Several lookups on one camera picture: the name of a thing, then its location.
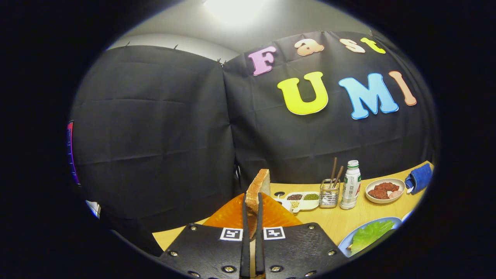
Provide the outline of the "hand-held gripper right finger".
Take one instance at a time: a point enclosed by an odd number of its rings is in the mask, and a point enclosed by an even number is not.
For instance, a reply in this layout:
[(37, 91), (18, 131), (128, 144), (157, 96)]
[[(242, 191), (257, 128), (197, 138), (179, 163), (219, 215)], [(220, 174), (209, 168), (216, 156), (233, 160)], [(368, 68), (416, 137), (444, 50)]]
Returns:
[(349, 263), (319, 224), (303, 224), (264, 193), (256, 240), (255, 268), (266, 279), (322, 279)]

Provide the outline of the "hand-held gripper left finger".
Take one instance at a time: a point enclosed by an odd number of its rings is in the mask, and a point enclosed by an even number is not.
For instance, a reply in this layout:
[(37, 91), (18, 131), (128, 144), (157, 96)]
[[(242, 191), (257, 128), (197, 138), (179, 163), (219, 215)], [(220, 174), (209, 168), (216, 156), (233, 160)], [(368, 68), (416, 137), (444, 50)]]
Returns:
[(248, 279), (250, 240), (246, 198), (231, 201), (238, 213), (240, 228), (188, 224), (165, 249), (159, 261), (171, 270), (192, 279)]

